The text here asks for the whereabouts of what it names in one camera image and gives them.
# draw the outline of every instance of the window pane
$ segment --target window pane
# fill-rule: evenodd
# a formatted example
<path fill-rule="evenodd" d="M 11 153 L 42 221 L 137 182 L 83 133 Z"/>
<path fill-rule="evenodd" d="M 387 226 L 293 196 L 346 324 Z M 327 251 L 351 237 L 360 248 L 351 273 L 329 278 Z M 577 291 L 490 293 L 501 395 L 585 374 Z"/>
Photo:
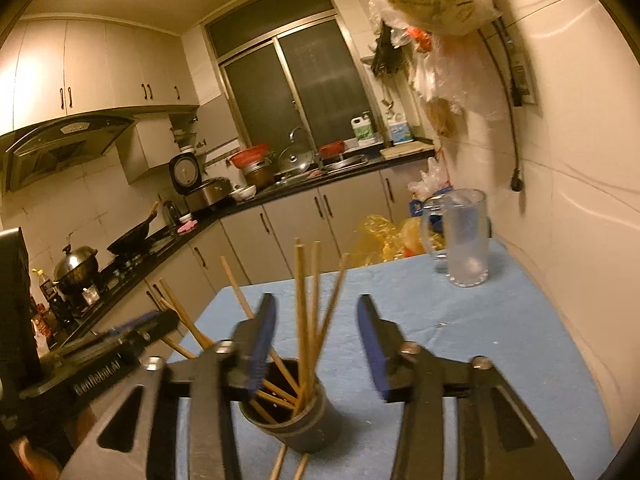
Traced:
<path fill-rule="evenodd" d="M 289 34 L 280 45 L 318 148 L 351 139 L 351 119 L 370 105 L 338 24 L 331 20 Z"/>
<path fill-rule="evenodd" d="M 266 142 L 280 155 L 302 121 L 273 43 L 228 64 L 226 74 L 252 144 Z"/>
<path fill-rule="evenodd" d="M 275 28 L 331 9 L 331 0 L 256 0 L 206 29 L 216 54 L 222 56 Z"/>

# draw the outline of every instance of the blue table surface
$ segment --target blue table surface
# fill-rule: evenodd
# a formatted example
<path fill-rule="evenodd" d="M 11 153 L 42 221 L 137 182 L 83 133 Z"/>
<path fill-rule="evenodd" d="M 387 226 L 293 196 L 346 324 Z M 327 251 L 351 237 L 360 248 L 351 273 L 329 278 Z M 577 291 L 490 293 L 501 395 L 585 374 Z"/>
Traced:
<path fill-rule="evenodd" d="M 505 248 L 492 240 L 490 278 L 475 288 L 459 288 L 433 271 L 428 255 L 347 273 L 318 376 L 343 416 L 342 434 L 329 449 L 313 455 L 305 479 L 386 480 L 396 451 L 400 404 L 384 404 L 370 382 L 355 321 L 356 300 L 371 294 L 384 319 L 395 321 L 405 339 L 437 356 L 468 361 L 489 356 L 539 420 L 576 480 L 593 480 L 614 456 L 609 425 L 580 352 L 558 314 Z M 335 273 L 322 276 L 326 307 Z M 278 300 L 274 347 L 281 357 L 296 355 L 294 282 L 242 289 L 256 308 L 265 292 Z M 211 338 L 227 338 L 244 314 L 233 290 L 220 291 L 197 320 Z M 183 346 L 200 348 L 191 335 Z M 170 361 L 181 357 L 173 355 Z M 446 414 L 452 413 L 446 404 Z M 188 410 L 188 404 L 182 405 Z M 280 443 L 247 422 L 234 405 L 234 423 L 243 478 L 268 478 Z M 446 479 L 456 473 L 455 421 L 446 425 Z M 178 438 L 178 477 L 186 476 L 186 424 Z M 289 451 L 280 478 L 293 478 L 299 454 Z"/>

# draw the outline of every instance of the faucet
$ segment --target faucet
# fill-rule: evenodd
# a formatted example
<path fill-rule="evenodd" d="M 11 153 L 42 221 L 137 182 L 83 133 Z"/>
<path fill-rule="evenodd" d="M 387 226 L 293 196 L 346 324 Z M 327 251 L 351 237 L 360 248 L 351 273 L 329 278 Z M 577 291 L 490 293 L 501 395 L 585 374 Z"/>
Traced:
<path fill-rule="evenodd" d="M 322 163 L 322 158 L 320 157 L 320 153 L 318 152 L 318 149 L 316 148 L 316 142 L 315 142 L 315 140 L 314 140 L 314 138 L 311 135 L 311 132 L 309 130 L 307 130 L 306 128 L 304 128 L 302 126 L 296 126 L 295 128 L 293 128 L 293 130 L 289 134 L 290 142 L 293 143 L 294 136 L 296 135 L 296 132 L 298 130 L 303 130 L 306 133 L 306 140 L 307 140 L 307 142 L 309 144 L 309 149 L 314 154 L 314 162 L 318 166 L 318 170 L 322 171 L 322 169 L 324 168 L 324 164 Z"/>

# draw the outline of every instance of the mug handle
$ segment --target mug handle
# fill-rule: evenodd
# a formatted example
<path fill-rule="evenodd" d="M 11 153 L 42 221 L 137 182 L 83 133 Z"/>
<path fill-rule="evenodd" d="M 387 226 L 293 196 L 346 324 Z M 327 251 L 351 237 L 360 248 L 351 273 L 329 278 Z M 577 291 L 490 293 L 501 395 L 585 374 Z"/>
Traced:
<path fill-rule="evenodd" d="M 420 234 L 422 237 L 422 246 L 437 262 L 447 259 L 446 249 L 436 251 L 431 243 L 430 216 L 442 213 L 442 205 L 440 203 L 442 196 L 428 198 L 422 206 L 422 221 L 420 222 Z"/>

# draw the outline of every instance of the wooden cutting board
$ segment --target wooden cutting board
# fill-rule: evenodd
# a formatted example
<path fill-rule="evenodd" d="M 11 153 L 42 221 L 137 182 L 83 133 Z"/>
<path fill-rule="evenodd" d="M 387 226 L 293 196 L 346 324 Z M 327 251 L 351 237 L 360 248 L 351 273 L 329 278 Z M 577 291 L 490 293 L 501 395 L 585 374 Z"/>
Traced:
<path fill-rule="evenodd" d="M 424 142 L 420 142 L 419 140 L 414 140 L 413 142 L 399 144 L 398 146 L 392 146 L 391 148 L 380 150 L 380 155 L 385 160 L 389 160 L 391 158 L 398 158 L 399 156 L 428 152 L 431 150 L 434 150 L 433 144 L 426 144 Z"/>

